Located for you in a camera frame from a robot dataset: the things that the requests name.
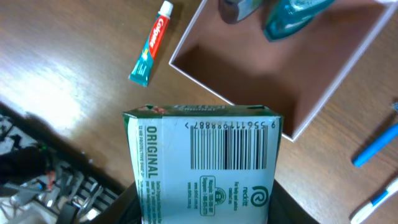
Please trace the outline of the green mouthwash bottle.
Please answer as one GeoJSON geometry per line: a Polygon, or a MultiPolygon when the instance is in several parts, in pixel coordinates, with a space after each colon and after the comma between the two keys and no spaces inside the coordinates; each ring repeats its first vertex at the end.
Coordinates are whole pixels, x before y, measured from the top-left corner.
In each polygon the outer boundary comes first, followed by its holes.
{"type": "Polygon", "coordinates": [[[264,35],[270,42],[294,35],[333,2],[334,0],[281,0],[267,19],[264,35]]]}

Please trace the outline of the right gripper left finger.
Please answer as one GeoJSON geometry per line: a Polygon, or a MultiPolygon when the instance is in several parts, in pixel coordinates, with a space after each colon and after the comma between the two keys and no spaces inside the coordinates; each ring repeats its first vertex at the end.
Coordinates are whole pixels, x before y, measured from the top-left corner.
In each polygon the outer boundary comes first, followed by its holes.
{"type": "Polygon", "coordinates": [[[136,189],[136,183],[131,184],[114,203],[90,224],[139,224],[142,213],[136,189]]]}

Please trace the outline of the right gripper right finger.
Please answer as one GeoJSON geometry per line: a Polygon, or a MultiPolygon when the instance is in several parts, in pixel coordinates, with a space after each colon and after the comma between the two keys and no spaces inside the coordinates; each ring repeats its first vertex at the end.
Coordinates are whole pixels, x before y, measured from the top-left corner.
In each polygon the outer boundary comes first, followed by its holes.
{"type": "Polygon", "coordinates": [[[278,183],[274,181],[269,203],[268,224],[318,224],[278,183]]]}

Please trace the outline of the green white soap box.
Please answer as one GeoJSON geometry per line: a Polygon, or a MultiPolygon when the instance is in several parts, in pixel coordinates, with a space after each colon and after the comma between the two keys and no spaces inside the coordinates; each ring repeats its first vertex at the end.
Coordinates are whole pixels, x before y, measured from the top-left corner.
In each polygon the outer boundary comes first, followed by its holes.
{"type": "Polygon", "coordinates": [[[281,115],[146,105],[123,118],[142,223],[267,223],[281,115]]]}

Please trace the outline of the purple soap pump bottle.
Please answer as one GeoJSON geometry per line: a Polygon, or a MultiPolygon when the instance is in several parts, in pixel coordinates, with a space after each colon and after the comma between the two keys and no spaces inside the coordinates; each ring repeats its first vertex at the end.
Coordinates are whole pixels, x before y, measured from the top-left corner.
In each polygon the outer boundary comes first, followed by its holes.
{"type": "Polygon", "coordinates": [[[223,21],[236,24],[263,5],[263,0],[219,0],[218,10],[223,21]]]}

